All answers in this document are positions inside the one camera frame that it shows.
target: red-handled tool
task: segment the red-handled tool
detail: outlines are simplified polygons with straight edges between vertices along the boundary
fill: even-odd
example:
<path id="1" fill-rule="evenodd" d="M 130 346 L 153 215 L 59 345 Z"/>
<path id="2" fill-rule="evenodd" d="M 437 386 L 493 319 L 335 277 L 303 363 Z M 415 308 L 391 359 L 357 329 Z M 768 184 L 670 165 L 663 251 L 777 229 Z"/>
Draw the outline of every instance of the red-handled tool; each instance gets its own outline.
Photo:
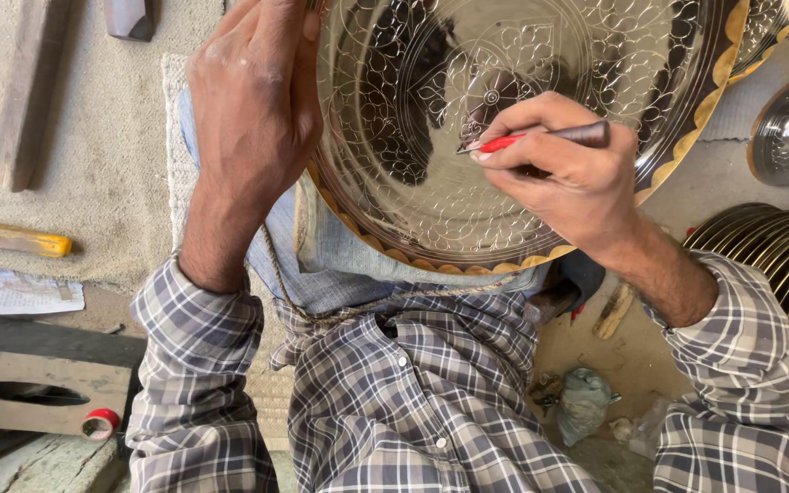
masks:
<path id="1" fill-rule="evenodd" d="M 611 140 L 611 126 L 608 124 L 608 120 L 601 120 L 589 125 L 572 126 L 560 130 L 553 130 L 549 133 L 550 135 L 559 137 L 560 139 L 571 140 L 575 144 L 580 144 L 584 147 L 592 147 L 596 149 L 607 147 Z M 461 149 L 456 151 L 456 154 L 466 154 L 470 151 L 500 151 L 516 142 L 516 140 L 520 140 L 520 138 L 525 137 L 525 135 L 525 133 L 519 133 L 517 135 L 499 137 L 498 139 L 489 141 L 476 149 Z"/>

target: wooden stick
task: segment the wooden stick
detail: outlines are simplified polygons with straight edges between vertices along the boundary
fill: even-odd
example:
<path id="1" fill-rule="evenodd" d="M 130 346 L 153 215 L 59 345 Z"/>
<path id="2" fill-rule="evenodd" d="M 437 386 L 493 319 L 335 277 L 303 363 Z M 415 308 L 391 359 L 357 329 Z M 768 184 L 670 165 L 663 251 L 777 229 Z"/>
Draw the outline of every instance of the wooden stick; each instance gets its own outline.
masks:
<path id="1" fill-rule="evenodd" d="M 71 0 L 24 0 L 0 115 L 0 187 L 29 185 L 60 67 Z"/>
<path id="2" fill-rule="evenodd" d="M 632 300 L 635 299 L 635 290 L 623 281 L 614 289 L 614 294 L 608 299 L 608 304 L 601 311 L 599 319 L 593 327 L 593 334 L 601 339 L 610 339 L 620 326 L 622 318 L 629 311 Z"/>

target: shirt sleeve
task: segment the shirt sleeve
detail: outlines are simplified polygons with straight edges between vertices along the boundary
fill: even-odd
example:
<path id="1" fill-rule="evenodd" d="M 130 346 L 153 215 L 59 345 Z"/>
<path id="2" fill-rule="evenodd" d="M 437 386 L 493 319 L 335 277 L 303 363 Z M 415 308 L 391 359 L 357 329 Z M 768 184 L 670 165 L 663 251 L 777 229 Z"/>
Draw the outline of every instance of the shirt sleeve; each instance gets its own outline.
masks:
<path id="1" fill-rule="evenodd" d="M 763 273 L 717 253 L 694 251 L 717 279 L 720 295 L 705 319 L 663 326 L 678 369 L 704 407 L 744 425 L 789 431 L 789 321 Z"/>
<path id="2" fill-rule="evenodd" d="M 148 331 L 126 444 L 132 491 L 278 490 L 257 411 L 243 391 L 263 309 L 248 281 L 205 291 L 170 256 L 133 298 Z"/>

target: red tool grip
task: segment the red tool grip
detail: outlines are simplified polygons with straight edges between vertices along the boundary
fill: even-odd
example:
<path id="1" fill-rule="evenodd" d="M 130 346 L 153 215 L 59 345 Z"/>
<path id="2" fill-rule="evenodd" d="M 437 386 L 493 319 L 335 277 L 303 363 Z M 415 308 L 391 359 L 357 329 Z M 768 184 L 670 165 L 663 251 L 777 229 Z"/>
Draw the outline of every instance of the red tool grip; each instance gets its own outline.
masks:
<path id="1" fill-rule="evenodd" d="M 525 134 L 520 133 L 518 135 L 508 135 L 507 137 L 499 137 L 498 139 L 492 140 L 480 146 L 479 151 L 480 152 L 500 151 L 503 148 L 510 146 L 510 144 L 516 142 L 516 140 L 519 140 L 520 137 L 525 137 Z"/>

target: wooden tool handle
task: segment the wooden tool handle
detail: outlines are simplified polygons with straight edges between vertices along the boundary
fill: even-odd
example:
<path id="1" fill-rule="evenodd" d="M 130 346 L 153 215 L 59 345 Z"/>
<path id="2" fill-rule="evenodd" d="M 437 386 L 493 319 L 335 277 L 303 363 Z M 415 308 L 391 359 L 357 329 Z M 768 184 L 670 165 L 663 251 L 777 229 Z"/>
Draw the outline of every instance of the wooden tool handle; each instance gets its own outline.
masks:
<path id="1" fill-rule="evenodd" d="M 24 0 L 0 115 L 0 187 L 29 185 L 60 67 L 71 0 Z"/>
<path id="2" fill-rule="evenodd" d="M 58 258 L 72 251 L 72 241 L 55 234 L 0 225 L 0 248 Z"/>
<path id="3" fill-rule="evenodd" d="M 573 126 L 562 130 L 553 130 L 550 135 L 555 135 L 575 144 L 595 149 L 603 149 L 611 142 L 611 126 L 608 120 L 601 120 L 589 125 Z"/>

